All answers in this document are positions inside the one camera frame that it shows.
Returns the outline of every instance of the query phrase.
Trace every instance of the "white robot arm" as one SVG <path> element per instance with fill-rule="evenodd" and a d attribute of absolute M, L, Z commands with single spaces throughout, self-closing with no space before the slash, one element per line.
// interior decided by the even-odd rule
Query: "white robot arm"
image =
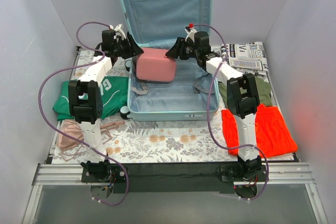
<path fill-rule="evenodd" d="M 129 33 L 126 36 L 122 28 L 123 25 L 119 24 L 102 32 L 101 48 L 106 57 L 99 61 L 102 56 L 95 54 L 93 62 L 97 63 L 90 66 L 78 80 L 72 80 L 68 84 L 70 114 L 79 123 L 84 141 L 104 155 L 106 150 L 100 133 L 103 104 L 99 86 L 118 57 L 128 59 L 143 53 L 133 37 Z M 84 94 L 88 95 L 87 100 L 83 99 Z M 104 161 L 104 157 L 92 150 L 89 154 L 89 160 L 93 163 Z"/>
<path fill-rule="evenodd" d="M 166 56 L 182 60 L 195 58 L 201 68 L 214 74 L 223 60 L 220 55 L 211 51 L 208 33 L 197 32 L 193 24 L 187 26 L 185 30 L 186 38 L 177 38 L 175 45 L 166 53 Z M 242 74 L 227 63 L 223 63 L 217 78 L 227 86 L 227 105 L 237 123 L 239 145 L 256 146 L 255 119 L 259 96 L 254 76 Z M 240 88 L 246 90 L 246 93 L 241 93 Z M 253 147 L 240 148 L 236 175 L 251 177 L 260 169 L 261 158 L 258 151 Z"/>
<path fill-rule="evenodd" d="M 212 58 L 206 61 L 206 71 L 208 73 L 214 74 L 222 59 L 220 57 Z M 238 72 L 234 68 L 230 67 L 227 63 L 224 63 L 218 74 L 218 80 L 227 85 L 228 81 L 236 80 L 238 78 L 243 78 L 243 74 Z M 254 146 L 257 145 L 256 141 L 256 130 L 255 130 L 255 121 L 256 115 L 255 113 L 251 113 L 245 115 L 242 118 L 241 115 L 234 115 L 237 128 L 238 128 L 238 139 L 239 144 L 252 144 Z M 245 162 L 247 160 L 254 160 L 258 157 L 259 152 L 253 147 L 243 147 L 238 150 L 239 157 Z"/>

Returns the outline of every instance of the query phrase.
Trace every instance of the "pink toiletry bag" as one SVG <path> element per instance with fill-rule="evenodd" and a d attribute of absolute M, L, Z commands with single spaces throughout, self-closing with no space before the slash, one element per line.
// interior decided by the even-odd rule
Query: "pink toiletry bag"
<path fill-rule="evenodd" d="M 176 72 L 176 62 L 165 55 L 168 50 L 142 49 L 144 53 L 136 59 L 137 78 L 144 81 L 173 81 Z"/>

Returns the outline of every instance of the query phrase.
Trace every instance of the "gray wall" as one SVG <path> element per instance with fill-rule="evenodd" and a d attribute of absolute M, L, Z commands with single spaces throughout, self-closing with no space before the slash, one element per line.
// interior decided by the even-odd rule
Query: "gray wall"
<path fill-rule="evenodd" d="M 73 64 L 75 46 L 50 0 L 0 0 L 0 55 L 0 223 L 21 223 L 53 135 L 38 111 L 38 88 L 49 73 Z M 55 77 L 44 90 L 55 124 L 51 107 L 68 77 Z"/>
<path fill-rule="evenodd" d="M 336 223 L 336 1 L 287 0 L 267 39 L 282 112 Z"/>
<path fill-rule="evenodd" d="M 108 24 L 124 23 L 119 0 L 51 0 L 77 45 L 75 32 L 83 22 L 96 20 Z M 213 0 L 212 25 L 226 42 L 265 41 L 269 30 L 286 0 Z M 101 27 L 84 29 L 83 39 L 90 45 L 100 40 Z M 213 34 L 213 44 L 220 40 Z"/>

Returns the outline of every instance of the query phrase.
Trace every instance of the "light blue suitcase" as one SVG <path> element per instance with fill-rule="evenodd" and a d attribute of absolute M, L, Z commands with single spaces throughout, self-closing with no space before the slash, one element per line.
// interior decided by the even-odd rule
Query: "light blue suitcase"
<path fill-rule="evenodd" d="M 170 49 L 177 37 L 186 37 L 190 23 L 209 24 L 211 0 L 120 0 L 129 32 L 140 47 Z M 177 60 L 170 83 L 144 82 L 148 93 L 138 94 L 143 82 L 132 62 L 128 89 L 129 118 L 136 121 L 206 120 L 206 102 L 212 76 L 195 59 Z M 218 84 L 211 94 L 210 115 L 219 107 Z"/>

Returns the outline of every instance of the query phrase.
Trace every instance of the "suitcase lid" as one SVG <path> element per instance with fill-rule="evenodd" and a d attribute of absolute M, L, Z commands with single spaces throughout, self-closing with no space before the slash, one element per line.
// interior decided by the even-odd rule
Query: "suitcase lid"
<path fill-rule="evenodd" d="M 127 27 L 141 47 L 171 48 L 190 23 L 210 24 L 211 0 L 120 0 Z"/>

